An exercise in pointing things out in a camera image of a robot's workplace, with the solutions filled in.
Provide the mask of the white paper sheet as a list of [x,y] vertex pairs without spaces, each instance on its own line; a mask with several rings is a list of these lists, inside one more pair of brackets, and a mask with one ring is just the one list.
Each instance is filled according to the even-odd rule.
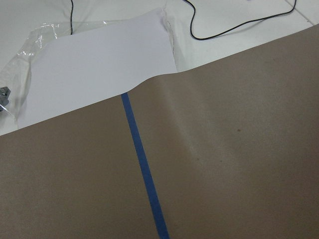
[[31,65],[19,128],[125,93],[143,81],[176,72],[157,8],[144,15],[47,43]]

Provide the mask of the brown table mat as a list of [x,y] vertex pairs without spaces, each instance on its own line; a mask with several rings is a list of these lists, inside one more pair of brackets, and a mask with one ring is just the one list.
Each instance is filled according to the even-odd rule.
[[3,239],[316,239],[319,27],[0,138]]

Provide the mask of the clear plastic bag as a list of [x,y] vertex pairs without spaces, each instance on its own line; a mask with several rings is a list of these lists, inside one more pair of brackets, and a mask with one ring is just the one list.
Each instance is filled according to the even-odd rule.
[[31,82],[31,64],[48,42],[69,36],[71,27],[75,28],[75,33],[80,33],[120,22],[123,21],[51,22],[33,30],[21,49],[0,72],[0,86],[8,87],[11,91],[8,105],[0,112],[0,126],[3,127],[5,121],[16,122],[22,102],[27,96],[28,84]]

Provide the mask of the grey metal parts in bag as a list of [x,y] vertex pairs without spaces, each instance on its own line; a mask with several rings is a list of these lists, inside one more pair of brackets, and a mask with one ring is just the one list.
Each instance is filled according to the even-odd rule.
[[9,103],[9,95],[10,95],[11,91],[8,87],[1,87],[0,88],[0,111],[4,111],[5,110],[5,106],[8,105]]

